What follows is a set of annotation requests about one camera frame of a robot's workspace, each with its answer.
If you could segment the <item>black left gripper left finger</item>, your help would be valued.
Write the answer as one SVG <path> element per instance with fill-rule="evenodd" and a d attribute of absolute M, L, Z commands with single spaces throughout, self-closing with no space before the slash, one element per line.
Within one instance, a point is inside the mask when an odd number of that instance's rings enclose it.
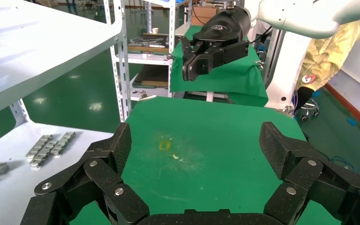
<path fill-rule="evenodd" d="M 140 223 L 149 207 L 121 177 L 131 144 L 125 122 L 112 137 L 93 142 L 76 163 L 36 185 L 21 224 L 68 225 L 91 202 L 113 225 Z"/>

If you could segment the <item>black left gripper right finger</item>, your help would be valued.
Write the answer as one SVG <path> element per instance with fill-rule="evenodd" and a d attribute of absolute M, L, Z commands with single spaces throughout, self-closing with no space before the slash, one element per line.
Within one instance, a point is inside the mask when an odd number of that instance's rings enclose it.
<path fill-rule="evenodd" d="M 309 142 L 283 135 L 272 122 L 261 125 L 259 144 L 282 183 L 264 214 L 294 225 L 313 201 L 344 225 L 360 225 L 360 174 L 329 161 Z"/>

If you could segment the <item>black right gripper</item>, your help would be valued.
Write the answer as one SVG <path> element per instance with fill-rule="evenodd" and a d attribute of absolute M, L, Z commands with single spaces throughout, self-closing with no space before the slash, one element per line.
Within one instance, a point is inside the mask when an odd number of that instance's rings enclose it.
<path fill-rule="evenodd" d="M 212 69 L 239 60 L 248 55 L 249 41 L 245 40 L 251 26 L 248 11 L 234 6 L 218 12 L 201 30 L 193 34 L 193 41 L 181 37 L 182 76 L 184 81 L 195 81 Z M 231 44 L 225 47 L 210 47 L 203 53 L 203 42 Z"/>

